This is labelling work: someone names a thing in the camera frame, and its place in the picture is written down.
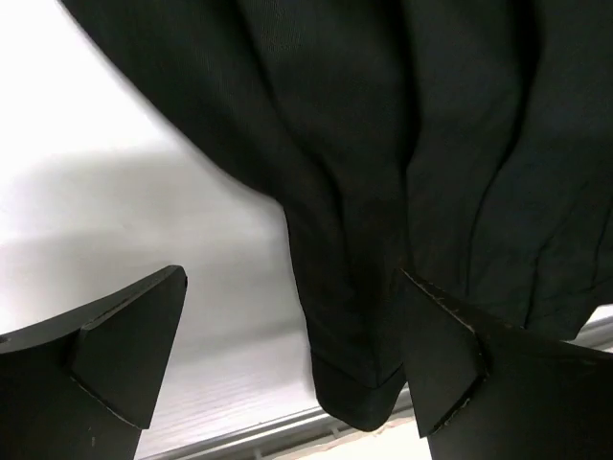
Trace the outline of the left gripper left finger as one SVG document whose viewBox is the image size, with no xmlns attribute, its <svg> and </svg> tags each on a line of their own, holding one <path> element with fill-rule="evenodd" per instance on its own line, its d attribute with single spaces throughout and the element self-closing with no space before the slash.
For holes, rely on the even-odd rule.
<svg viewBox="0 0 613 460">
<path fill-rule="evenodd" d="M 149 429 L 188 278 L 169 265 L 1 336 L 1 456 L 132 459 Z"/>
</svg>

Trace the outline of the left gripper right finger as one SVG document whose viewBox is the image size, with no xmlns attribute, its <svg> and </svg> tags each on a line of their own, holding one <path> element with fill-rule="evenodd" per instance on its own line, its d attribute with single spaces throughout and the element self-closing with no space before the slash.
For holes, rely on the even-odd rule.
<svg viewBox="0 0 613 460">
<path fill-rule="evenodd" d="M 612 356 L 397 279 L 401 355 L 435 459 L 608 459 Z"/>
</svg>

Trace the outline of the black skirt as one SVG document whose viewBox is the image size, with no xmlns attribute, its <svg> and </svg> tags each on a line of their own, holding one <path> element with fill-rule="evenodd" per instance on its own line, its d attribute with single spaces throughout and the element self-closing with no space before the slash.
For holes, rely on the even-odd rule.
<svg viewBox="0 0 613 460">
<path fill-rule="evenodd" d="M 319 404 L 405 383 L 412 272 L 570 340 L 612 300 L 608 1 L 68 1 L 136 89 L 284 210 Z"/>
</svg>

